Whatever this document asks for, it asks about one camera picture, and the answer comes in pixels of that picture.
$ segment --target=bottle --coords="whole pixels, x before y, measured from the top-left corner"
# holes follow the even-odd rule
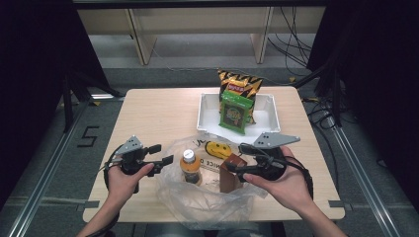
[[[203,176],[200,171],[201,159],[195,155],[193,150],[188,149],[184,151],[180,165],[185,181],[199,186],[203,181]]]

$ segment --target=chip bag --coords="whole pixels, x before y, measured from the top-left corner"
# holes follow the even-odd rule
[[[253,110],[256,94],[262,86],[263,79],[256,76],[235,74],[221,69],[218,70],[218,77],[221,81],[219,89],[220,108],[222,103],[222,94],[224,91],[229,91],[241,97],[247,98],[252,101],[252,106],[249,110],[249,116],[246,118],[246,122],[256,123],[253,118]]]
[[[245,125],[253,101],[230,91],[222,93],[221,117],[219,125],[230,130],[245,134]]]

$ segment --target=brown package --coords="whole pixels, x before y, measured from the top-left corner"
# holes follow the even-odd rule
[[[219,191],[221,193],[228,194],[231,191],[242,188],[243,184],[240,182],[236,174],[227,170],[227,167],[225,166],[226,162],[232,163],[238,167],[247,165],[247,162],[239,156],[231,153],[231,155],[224,160],[219,167]]]

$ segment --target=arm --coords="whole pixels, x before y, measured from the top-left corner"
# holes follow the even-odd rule
[[[283,146],[281,149],[284,156],[293,157],[289,148]],[[295,211],[315,236],[346,236],[311,199],[304,177],[298,169],[288,166],[286,172],[276,181],[267,181],[251,174],[243,177],[250,184],[268,191],[284,207]]]
[[[153,164],[147,164],[131,176],[124,174],[119,166],[111,167],[109,170],[108,197],[99,211],[77,236],[88,236],[107,226],[132,196],[138,181],[146,176],[153,166]]]

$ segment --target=hand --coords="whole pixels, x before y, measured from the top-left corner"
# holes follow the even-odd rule
[[[282,146],[281,150],[284,156],[293,157],[288,147]],[[313,203],[302,172],[292,166],[288,166],[284,174],[276,181],[268,181],[251,174],[245,174],[243,178],[250,184],[268,191],[281,205],[297,213]]]
[[[126,175],[119,166],[113,166],[108,172],[109,175],[109,193],[108,199],[112,199],[121,204],[132,196],[138,181],[146,176],[154,167],[150,163],[142,167],[133,175]]]

